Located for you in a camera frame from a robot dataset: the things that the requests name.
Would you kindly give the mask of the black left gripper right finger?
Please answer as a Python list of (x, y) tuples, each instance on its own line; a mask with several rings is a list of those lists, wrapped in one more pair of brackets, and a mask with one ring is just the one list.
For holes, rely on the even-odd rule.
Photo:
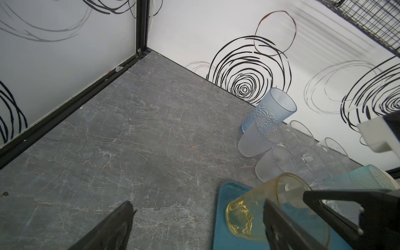
[(263, 223), (272, 250), (326, 249), (270, 200), (264, 203)]

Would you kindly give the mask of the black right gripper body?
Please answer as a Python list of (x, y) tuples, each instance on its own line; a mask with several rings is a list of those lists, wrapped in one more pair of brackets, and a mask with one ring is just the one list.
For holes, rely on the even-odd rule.
[[(375, 153), (400, 154), (400, 113), (376, 117), (357, 126)], [(359, 223), (322, 203), (323, 200), (355, 202)], [(400, 248), (400, 191), (388, 189), (306, 191), (303, 201), (354, 250), (398, 250)]]

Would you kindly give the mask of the teal plastic tray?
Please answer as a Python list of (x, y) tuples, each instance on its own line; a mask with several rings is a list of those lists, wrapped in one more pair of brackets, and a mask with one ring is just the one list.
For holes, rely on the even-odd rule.
[(216, 206), (216, 218), (214, 228), (214, 250), (268, 250), (268, 243), (251, 241), (239, 238), (232, 234), (226, 224), (226, 208), (229, 203), (252, 188), (238, 182), (229, 181), (224, 183), (218, 192)]

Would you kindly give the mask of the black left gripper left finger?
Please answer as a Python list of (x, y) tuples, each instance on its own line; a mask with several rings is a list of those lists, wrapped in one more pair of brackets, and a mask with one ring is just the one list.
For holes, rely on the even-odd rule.
[(125, 250), (136, 210), (123, 202), (89, 233), (70, 247), (71, 250)]

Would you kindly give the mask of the black corner frame post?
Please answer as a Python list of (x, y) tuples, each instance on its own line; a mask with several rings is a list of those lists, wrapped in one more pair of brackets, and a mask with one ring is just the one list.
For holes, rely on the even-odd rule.
[(147, 50), (149, 29), (150, 1), (136, 1), (136, 53), (141, 55)]

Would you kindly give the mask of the clear faceted glass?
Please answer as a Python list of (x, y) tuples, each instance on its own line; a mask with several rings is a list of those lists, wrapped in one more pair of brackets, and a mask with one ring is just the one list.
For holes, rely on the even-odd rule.
[(300, 146), (313, 147), (316, 143), (310, 130), (297, 120), (292, 120), (281, 129), (284, 145), (290, 149)]
[(350, 158), (345, 149), (333, 138), (326, 137), (313, 146), (332, 177), (349, 175)]

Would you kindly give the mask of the frosted dotted plastic cup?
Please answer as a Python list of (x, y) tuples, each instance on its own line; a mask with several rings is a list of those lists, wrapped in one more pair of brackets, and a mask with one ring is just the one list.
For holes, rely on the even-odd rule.
[(283, 141), (281, 126), (266, 116), (256, 118), (238, 142), (238, 150), (245, 157), (268, 151)]

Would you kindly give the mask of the yellow transparent cup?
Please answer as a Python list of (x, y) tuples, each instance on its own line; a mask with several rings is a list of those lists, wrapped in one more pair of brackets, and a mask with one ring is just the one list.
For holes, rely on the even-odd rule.
[(266, 242), (263, 210), (266, 200), (273, 202), (319, 243), (328, 246), (330, 228), (303, 202), (311, 187), (300, 177), (285, 173), (248, 191), (229, 203), (226, 223), (237, 237)]

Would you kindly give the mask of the teal green plastic cup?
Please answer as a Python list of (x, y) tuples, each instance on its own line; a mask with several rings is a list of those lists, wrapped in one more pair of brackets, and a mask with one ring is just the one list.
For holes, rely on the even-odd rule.
[(374, 165), (366, 165), (349, 173), (326, 179), (327, 185), (334, 190), (374, 189), (399, 190), (400, 184), (386, 171)]

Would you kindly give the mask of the light blue plastic cup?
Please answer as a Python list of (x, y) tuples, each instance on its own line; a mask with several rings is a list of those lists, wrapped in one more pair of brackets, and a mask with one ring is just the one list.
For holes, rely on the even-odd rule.
[(266, 116), (279, 124), (295, 112), (297, 112), (297, 105), (293, 99), (282, 90), (276, 87), (271, 88), (245, 119), (241, 126), (242, 132), (244, 133), (253, 121), (260, 116)]

